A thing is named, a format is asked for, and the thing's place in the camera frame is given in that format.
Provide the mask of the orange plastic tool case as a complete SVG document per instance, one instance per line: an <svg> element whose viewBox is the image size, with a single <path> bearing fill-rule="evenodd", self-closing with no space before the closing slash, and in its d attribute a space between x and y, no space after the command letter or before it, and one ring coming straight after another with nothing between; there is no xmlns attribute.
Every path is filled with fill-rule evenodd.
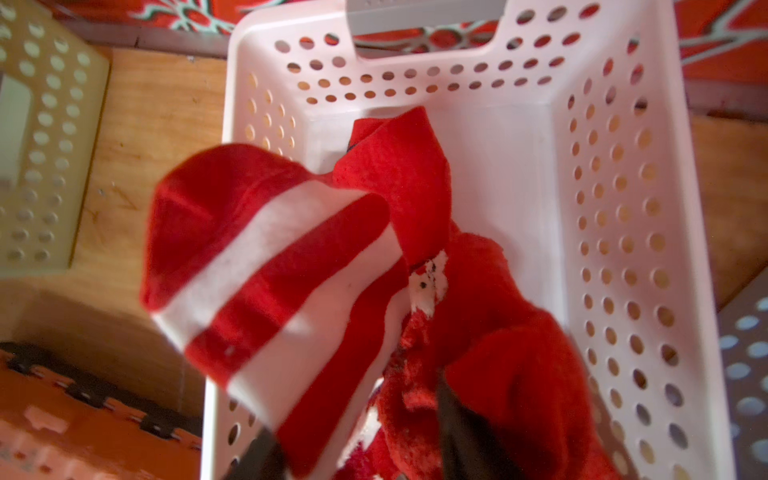
<svg viewBox="0 0 768 480"><path fill-rule="evenodd" d="M60 361L1 345L4 479L197 479L202 422Z"/></svg>

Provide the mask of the red white striped sock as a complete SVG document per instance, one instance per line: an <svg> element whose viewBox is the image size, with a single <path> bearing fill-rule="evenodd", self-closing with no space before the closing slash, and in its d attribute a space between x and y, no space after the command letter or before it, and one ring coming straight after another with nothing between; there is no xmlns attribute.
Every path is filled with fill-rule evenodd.
<svg viewBox="0 0 768 480"><path fill-rule="evenodd" d="M381 196L248 144L158 185L141 301L187 360L276 438L292 479L329 479L410 309Z"/></svg>

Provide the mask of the red santa sock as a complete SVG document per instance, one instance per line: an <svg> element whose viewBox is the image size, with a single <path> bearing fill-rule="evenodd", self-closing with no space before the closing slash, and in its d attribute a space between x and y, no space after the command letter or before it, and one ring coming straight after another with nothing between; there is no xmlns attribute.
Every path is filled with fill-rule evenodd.
<svg viewBox="0 0 768 480"><path fill-rule="evenodd" d="M614 479L600 446L583 364L546 310L526 300L494 241L455 233L447 290L414 313L372 403L379 429L340 479L444 479L436 389L444 378L483 417L521 479Z"/></svg>

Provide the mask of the green plastic basket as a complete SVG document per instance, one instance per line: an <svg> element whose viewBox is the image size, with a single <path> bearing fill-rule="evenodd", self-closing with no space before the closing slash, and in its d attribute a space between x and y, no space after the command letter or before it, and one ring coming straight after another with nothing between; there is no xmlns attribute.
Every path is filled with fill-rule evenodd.
<svg viewBox="0 0 768 480"><path fill-rule="evenodd" d="M109 73L40 3L2 2L2 277L69 268Z"/></svg>

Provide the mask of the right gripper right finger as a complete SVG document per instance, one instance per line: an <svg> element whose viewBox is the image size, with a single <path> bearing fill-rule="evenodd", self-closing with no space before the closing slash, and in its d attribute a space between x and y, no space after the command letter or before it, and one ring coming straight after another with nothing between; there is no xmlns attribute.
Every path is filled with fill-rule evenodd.
<svg viewBox="0 0 768 480"><path fill-rule="evenodd" d="M441 378L436 389L443 478L449 480L521 479L489 423L463 406Z"/></svg>

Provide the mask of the white plastic basket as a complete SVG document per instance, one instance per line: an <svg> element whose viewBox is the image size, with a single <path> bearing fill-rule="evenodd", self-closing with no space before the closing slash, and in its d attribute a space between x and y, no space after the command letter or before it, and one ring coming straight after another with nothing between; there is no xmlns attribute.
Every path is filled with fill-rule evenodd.
<svg viewBox="0 0 768 480"><path fill-rule="evenodd" d="M736 475L670 1L310 1L228 48L222 138L324 173L421 105L453 217L570 332L628 479Z"/></svg>

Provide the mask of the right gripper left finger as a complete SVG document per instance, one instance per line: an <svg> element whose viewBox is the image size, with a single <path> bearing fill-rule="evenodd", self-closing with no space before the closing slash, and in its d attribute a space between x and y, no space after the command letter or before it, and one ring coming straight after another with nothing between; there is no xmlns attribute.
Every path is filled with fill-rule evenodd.
<svg viewBox="0 0 768 480"><path fill-rule="evenodd" d="M262 429L225 480L286 480L287 467L275 435Z"/></svg>

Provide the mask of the red christmas sock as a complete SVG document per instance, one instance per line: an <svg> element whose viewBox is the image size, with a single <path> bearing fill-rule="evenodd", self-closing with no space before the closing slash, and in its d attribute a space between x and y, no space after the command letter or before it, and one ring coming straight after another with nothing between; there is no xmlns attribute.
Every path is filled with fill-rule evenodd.
<svg viewBox="0 0 768 480"><path fill-rule="evenodd" d="M451 172L423 107L393 118L356 120L347 153L330 178L339 187L372 192L387 201L411 270L446 246Z"/></svg>

